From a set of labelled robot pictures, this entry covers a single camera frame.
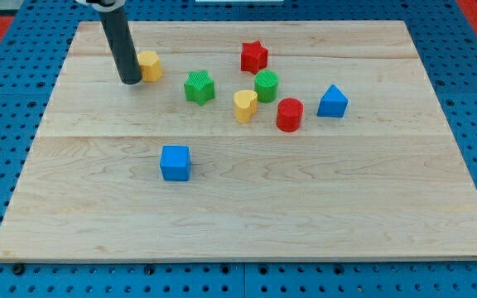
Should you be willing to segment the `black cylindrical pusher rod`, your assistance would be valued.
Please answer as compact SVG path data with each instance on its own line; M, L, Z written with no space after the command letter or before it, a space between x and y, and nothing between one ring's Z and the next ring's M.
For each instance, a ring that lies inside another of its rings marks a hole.
M140 82L142 72L137 60L124 3L101 2L98 12L119 78L124 84Z

